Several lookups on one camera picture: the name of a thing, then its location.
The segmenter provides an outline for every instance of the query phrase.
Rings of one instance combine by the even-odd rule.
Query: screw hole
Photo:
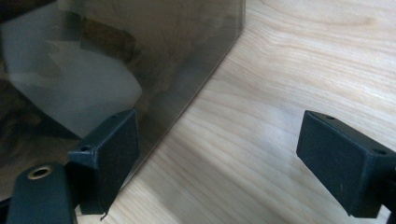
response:
[[[31,180],[37,180],[37,179],[41,179],[41,178],[49,175],[50,173],[52,173],[51,166],[48,166],[48,165],[41,166],[41,167],[38,167],[37,169],[34,169],[32,172],[30,172],[27,177]]]
[[[80,151],[89,151],[91,150],[91,147],[85,146],[79,149]]]
[[[377,154],[380,154],[380,155],[385,155],[385,154],[387,154],[386,151],[381,150],[381,149],[377,149],[377,148],[374,148],[374,149],[373,149],[373,152],[375,152],[375,153],[377,153]]]

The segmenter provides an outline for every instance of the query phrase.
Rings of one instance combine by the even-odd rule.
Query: light wood grain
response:
[[[245,32],[103,223],[385,223],[348,217],[295,149],[306,109],[396,149],[395,15],[247,0]]]

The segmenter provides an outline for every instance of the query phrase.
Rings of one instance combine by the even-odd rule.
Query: metal grommet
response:
[[[52,166],[44,165],[44,166],[35,168],[33,171],[31,171],[29,173],[29,175],[27,177],[31,180],[37,180],[37,179],[46,177],[47,175],[50,175],[50,173],[52,173],[52,171],[53,171]]]

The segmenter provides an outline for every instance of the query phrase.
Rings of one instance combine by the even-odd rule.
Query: wooden table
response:
[[[306,109],[396,149],[395,15],[247,0],[244,33],[102,223],[385,223],[348,217],[295,150]]]

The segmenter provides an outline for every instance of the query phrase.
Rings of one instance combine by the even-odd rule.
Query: glass panel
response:
[[[80,138],[134,107],[132,176],[239,36],[245,12],[244,0],[9,2],[0,0],[0,201],[21,171],[66,163]]]

